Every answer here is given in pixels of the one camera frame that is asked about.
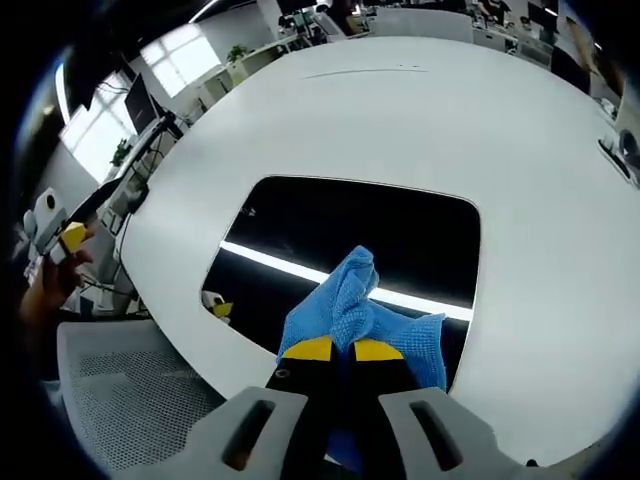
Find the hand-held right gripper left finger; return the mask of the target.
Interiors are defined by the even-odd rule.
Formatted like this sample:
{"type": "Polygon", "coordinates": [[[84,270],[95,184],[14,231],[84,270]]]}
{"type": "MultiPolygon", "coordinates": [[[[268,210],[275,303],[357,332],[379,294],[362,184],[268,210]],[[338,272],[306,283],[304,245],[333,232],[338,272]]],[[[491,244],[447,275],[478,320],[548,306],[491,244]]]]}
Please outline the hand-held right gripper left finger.
{"type": "Polygon", "coordinates": [[[248,387],[198,422],[181,460],[186,479],[300,479],[321,465],[339,385],[328,336],[282,355],[263,388],[248,387]]]}

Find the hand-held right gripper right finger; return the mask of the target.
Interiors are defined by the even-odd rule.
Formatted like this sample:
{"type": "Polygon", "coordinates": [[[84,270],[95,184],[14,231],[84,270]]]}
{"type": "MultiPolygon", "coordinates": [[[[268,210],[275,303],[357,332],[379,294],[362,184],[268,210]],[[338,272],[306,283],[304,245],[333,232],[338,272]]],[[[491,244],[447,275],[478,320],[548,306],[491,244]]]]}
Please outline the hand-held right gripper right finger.
{"type": "Polygon", "coordinates": [[[351,351],[352,420],[366,479],[531,479],[492,428],[439,388],[420,389],[390,345],[351,351]]]}

